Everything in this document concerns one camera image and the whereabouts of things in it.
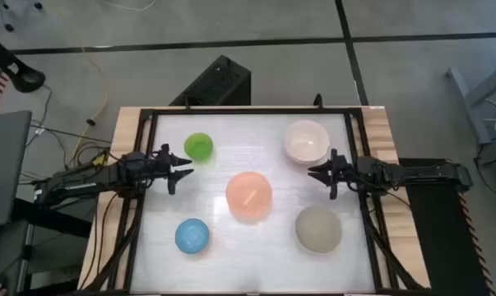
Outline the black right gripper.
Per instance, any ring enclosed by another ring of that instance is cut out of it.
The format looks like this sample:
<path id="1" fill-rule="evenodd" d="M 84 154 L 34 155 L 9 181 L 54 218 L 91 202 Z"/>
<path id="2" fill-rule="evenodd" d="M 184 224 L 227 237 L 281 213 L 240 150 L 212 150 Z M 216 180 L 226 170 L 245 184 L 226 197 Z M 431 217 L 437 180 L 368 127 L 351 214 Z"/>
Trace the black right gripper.
<path id="1" fill-rule="evenodd" d="M 339 155 L 336 149 L 331 149 L 331 158 L 323 164 L 315 165 L 308 168 L 312 172 L 312 177 L 317 179 L 324 185 L 330 185 L 330 199 L 337 198 L 337 184 L 343 182 L 352 191 L 357 192 L 357 186 L 352 186 L 355 183 L 354 167 L 346 161 L 344 155 Z"/>

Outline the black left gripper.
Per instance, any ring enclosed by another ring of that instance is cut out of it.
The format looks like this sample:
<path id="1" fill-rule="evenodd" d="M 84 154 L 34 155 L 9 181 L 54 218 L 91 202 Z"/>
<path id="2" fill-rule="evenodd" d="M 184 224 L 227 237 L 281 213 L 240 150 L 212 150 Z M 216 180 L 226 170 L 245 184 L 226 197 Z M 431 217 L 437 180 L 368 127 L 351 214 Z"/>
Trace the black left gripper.
<path id="1" fill-rule="evenodd" d="M 186 160 L 179 158 L 178 156 L 171 155 L 171 164 L 162 164 L 154 159 L 151 152 L 151 159 L 153 160 L 153 173 L 157 178 L 165 178 L 167 180 L 167 188 L 169 194 L 175 194 L 176 184 L 175 181 L 179 181 L 193 172 L 193 169 L 175 170 L 172 172 L 174 166 L 182 166 L 185 164 L 191 164 L 191 160 Z"/>

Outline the grey bowl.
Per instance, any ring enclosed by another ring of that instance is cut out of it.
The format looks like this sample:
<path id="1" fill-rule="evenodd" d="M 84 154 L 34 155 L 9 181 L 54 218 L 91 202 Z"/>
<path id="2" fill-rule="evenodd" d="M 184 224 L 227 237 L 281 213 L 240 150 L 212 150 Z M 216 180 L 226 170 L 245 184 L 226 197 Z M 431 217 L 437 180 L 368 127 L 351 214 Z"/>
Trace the grey bowl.
<path id="1" fill-rule="evenodd" d="M 310 252 L 328 253 L 342 239 L 342 226 L 336 212 L 320 206 L 309 206 L 299 212 L 294 223 L 299 242 Z"/>

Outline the small blue bowl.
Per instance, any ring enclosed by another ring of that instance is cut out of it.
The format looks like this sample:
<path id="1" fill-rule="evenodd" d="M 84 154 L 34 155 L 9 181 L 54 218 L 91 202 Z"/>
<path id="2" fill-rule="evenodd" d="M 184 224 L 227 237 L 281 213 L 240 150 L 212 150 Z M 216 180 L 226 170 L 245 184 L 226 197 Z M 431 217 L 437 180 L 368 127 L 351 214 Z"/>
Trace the small blue bowl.
<path id="1" fill-rule="evenodd" d="M 207 225 L 202 220 L 191 218 L 178 226 L 174 240 L 181 252 L 197 254 L 206 248 L 209 238 Z"/>

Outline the small green bowl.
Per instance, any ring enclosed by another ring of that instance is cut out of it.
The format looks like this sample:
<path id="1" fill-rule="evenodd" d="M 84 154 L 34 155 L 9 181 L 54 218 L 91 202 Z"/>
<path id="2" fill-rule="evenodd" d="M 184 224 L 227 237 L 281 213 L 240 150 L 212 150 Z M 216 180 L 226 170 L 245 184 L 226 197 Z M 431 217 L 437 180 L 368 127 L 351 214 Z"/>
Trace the small green bowl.
<path id="1" fill-rule="evenodd" d="M 206 161 L 211 157 L 213 141 L 206 133 L 193 133 L 184 142 L 183 148 L 192 160 Z"/>

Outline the white bowl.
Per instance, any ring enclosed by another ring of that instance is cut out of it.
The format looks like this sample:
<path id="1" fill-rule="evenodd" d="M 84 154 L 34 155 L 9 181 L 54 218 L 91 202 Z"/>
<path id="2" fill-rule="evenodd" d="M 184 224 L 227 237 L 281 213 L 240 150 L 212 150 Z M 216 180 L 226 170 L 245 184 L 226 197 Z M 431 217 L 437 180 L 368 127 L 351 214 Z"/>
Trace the white bowl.
<path id="1" fill-rule="evenodd" d="M 330 137 L 319 123 L 299 120 L 285 129 L 285 152 L 296 163 L 318 162 L 326 156 L 329 147 Z"/>

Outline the black perforated tower box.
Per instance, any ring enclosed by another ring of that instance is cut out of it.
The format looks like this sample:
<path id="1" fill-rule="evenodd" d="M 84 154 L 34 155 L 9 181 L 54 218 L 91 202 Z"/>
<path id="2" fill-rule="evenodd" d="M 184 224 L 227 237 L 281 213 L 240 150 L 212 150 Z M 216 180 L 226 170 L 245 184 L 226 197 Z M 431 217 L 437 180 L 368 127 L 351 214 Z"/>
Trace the black perforated tower box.
<path id="1" fill-rule="evenodd" d="M 252 102 L 252 73 L 220 55 L 169 106 L 238 106 Z"/>

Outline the black platform with hazard stripes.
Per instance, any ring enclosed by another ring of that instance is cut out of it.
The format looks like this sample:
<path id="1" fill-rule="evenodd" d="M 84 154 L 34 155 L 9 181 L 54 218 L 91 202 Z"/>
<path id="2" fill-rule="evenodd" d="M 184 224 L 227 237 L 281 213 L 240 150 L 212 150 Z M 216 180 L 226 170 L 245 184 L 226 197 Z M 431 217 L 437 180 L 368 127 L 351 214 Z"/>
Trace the black platform with hazard stripes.
<path id="1" fill-rule="evenodd" d="M 432 296 L 496 296 L 466 199 L 452 183 L 409 185 Z"/>

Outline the grey metal table leg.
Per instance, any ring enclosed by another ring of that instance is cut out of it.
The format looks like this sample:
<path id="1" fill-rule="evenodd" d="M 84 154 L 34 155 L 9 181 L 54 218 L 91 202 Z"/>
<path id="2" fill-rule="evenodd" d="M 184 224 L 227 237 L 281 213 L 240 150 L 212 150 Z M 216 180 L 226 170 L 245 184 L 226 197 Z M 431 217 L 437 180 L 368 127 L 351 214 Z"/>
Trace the grey metal table leg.
<path id="1" fill-rule="evenodd" d="M 463 76 L 455 67 L 449 67 L 445 77 L 451 82 L 457 98 L 462 102 L 466 117 L 476 134 L 479 145 L 492 142 L 478 111 L 481 104 L 496 93 L 496 70 L 473 89 L 469 89 Z"/>

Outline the grey laptop lid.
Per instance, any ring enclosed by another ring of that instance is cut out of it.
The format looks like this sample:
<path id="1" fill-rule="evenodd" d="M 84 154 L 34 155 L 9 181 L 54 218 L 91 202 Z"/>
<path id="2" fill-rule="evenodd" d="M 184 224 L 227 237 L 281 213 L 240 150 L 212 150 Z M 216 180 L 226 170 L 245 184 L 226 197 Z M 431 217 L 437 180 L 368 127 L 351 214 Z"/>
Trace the grey laptop lid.
<path id="1" fill-rule="evenodd" d="M 0 113 L 0 225 L 10 220 L 32 112 Z"/>

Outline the black stand foot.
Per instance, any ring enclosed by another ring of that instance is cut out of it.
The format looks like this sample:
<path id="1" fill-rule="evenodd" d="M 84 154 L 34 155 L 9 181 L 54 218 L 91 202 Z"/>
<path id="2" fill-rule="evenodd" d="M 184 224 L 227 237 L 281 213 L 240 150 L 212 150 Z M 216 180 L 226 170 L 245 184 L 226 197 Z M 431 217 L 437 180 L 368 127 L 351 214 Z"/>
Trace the black stand foot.
<path id="1" fill-rule="evenodd" d="M 0 69 L 10 78 L 21 93 L 38 90 L 45 83 L 45 75 L 29 67 L 0 43 Z"/>

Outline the office chair base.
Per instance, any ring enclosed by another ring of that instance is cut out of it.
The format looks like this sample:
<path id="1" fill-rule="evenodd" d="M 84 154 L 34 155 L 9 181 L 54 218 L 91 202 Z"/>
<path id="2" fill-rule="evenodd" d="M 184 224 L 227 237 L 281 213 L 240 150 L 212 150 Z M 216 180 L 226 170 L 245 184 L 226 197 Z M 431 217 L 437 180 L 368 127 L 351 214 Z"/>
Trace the office chair base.
<path id="1" fill-rule="evenodd" d="M 0 0 L 0 21 L 7 32 L 13 32 L 15 28 L 12 25 L 14 12 L 8 5 L 9 0 Z"/>

